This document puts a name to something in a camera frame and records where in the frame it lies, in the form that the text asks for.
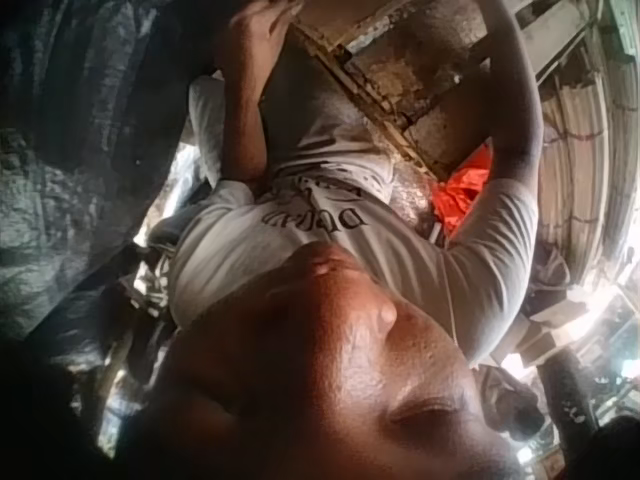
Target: man's right arm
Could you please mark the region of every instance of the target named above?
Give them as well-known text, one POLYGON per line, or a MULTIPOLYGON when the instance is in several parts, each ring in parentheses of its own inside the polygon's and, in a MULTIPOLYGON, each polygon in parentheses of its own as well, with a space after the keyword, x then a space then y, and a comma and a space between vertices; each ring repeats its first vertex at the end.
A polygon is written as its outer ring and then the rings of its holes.
POLYGON ((477 0, 491 57, 494 159, 490 180, 512 179, 537 197, 543 120, 535 74, 504 0, 477 0))

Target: corrugated metal sheet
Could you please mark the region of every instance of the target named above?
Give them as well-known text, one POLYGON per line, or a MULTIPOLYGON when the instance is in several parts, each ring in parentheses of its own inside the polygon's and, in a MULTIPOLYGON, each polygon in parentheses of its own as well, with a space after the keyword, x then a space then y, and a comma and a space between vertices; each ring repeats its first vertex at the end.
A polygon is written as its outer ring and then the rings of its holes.
POLYGON ((543 103, 539 238, 558 247, 582 284, 602 255, 609 197, 609 122, 601 74, 543 103))
POLYGON ((573 172, 558 97, 543 102, 545 147, 540 161, 540 240, 555 245, 564 258, 571 247, 573 172))
POLYGON ((613 152, 604 255, 615 272, 629 235, 640 181, 638 65, 631 57, 625 63, 610 62, 608 70, 613 103, 613 152))
POLYGON ((602 248, 609 192, 609 125, 602 76, 593 84, 560 90, 565 135, 573 172, 573 211, 569 269, 583 283, 602 248))

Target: hand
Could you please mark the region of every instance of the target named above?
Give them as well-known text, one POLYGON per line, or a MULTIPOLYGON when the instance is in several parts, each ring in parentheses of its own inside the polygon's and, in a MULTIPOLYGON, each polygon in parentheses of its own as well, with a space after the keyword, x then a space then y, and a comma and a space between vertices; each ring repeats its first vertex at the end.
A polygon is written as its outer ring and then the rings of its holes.
POLYGON ((216 62, 232 92, 259 101, 299 0, 253 0, 216 38, 216 62))

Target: t-shirt sleeve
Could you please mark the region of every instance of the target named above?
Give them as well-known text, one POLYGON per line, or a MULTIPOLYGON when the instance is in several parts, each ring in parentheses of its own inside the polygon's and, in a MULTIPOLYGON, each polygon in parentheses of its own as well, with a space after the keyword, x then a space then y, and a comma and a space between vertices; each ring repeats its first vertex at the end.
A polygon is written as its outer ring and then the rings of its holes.
POLYGON ((207 233, 231 212, 254 205, 254 197, 247 185, 231 180, 222 180, 207 200, 205 208, 182 234, 176 256, 171 264, 170 297, 175 296, 176 283, 183 277, 185 269, 192 265, 194 252, 200 247, 207 233))
POLYGON ((234 210, 254 203, 249 187, 233 180, 221 180, 214 189, 210 202, 212 209, 234 210))
POLYGON ((513 180, 488 183, 442 255, 450 328, 470 363, 491 353, 524 299, 538 207, 513 180))

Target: nose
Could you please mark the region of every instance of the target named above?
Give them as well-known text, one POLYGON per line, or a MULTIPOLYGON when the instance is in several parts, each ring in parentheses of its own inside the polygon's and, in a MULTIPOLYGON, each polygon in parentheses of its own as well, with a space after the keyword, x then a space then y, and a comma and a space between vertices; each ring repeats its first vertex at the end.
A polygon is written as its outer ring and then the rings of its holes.
POLYGON ((305 271, 291 300, 290 325, 297 333, 287 335, 288 342, 298 337, 298 345, 300 338, 308 339, 300 371, 303 398, 310 400, 304 407, 316 423, 351 423, 384 395, 384 348, 396 321, 395 304, 340 247, 311 244, 290 261, 305 271))

